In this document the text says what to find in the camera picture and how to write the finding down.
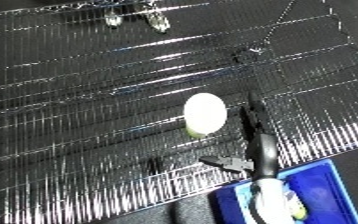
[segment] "blue bin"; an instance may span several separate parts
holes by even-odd
[[[358,224],[358,214],[331,160],[325,159],[283,171],[285,188],[295,191],[308,211],[306,224]],[[216,191],[226,224],[246,224],[252,197],[251,182],[224,186]]]

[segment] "metal object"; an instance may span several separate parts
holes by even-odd
[[[326,2],[296,1],[278,20],[289,3],[160,1],[168,35],[126,11],[109,28],[105,11],[128,2],[0,12],[0,223],[84,223],[238,179],[198,159],[245,158],[250,90],[281,168],[357,149],[358,48]],[[233,60],[266,37],[257,57]],[[182,112],[199,92],[229,118],[194,140]]]
[[[244,129],[250,133],[246,155],[251,161],[231,157],[201,157],[200,161],[210,166],[222,167],[228,171],[250,172],[254,181],[254,198],[250,207],[255,223],[293,224],[286,204],[284,184],[278,176],[278,148],[275,136],[267,134],[268,114],[264,102],[257,94],[249,94],[248,113],[241,113]]]

